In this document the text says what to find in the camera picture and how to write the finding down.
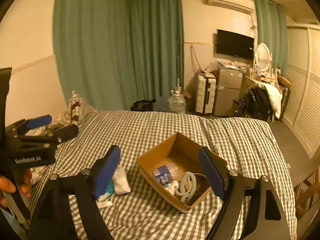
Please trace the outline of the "person's left hand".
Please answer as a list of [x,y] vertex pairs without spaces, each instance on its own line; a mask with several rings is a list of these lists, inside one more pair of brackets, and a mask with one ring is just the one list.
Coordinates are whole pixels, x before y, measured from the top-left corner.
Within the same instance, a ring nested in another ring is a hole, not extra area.
[[[31,179],[31,170],[26,169],[22,173],[23,183],[20,185],[20,188],[27,198],[29,198],[31,195]],[[14,193],[16,191],[16,186],[8,178],[4,176],[1,176],[1,207],[8,207],[7,201],[5,200],[2,191],[6,193]]]

